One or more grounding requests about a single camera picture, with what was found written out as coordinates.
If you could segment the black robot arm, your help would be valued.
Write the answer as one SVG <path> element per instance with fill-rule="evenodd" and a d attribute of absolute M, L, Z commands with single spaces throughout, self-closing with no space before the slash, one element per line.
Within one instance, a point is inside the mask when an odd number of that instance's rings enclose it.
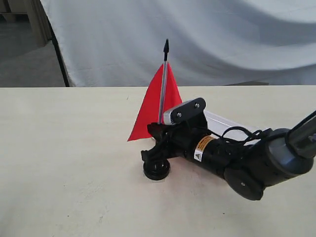
<path fill-rule="evenodd" d="M 311 170 L 316 156 L 316 115 L 312 113 L 292 129 L 249 131 L 242 141 L 219 135 L 207 127 L 204 113 L 175 125 L 152 123 L 156 140 L 141 152 L 143 171 L 152 180 L 170 172 L 170 158 L 182 157 L 222 178 L 240 196 L 260 200 L 265 188 Z"/>

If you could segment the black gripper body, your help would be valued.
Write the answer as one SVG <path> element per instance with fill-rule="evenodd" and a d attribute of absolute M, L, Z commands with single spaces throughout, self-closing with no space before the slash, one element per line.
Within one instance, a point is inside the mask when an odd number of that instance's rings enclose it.
<path fill-rule="evenodd" d="M 201 161 L 195 159 L 194 156 L 198 142 L 204 136 L 210 135 L 210 130 L 207 126 L 170 126 L 169 134 L 170 139 L 168 141 L 157 142 L 154 146 L 160 148 L 163 152 L 162 160 L 175 157 L 182 157 L 195 164 L 210 164 L 210 155 L 208 153 L 202 154 Z"/>

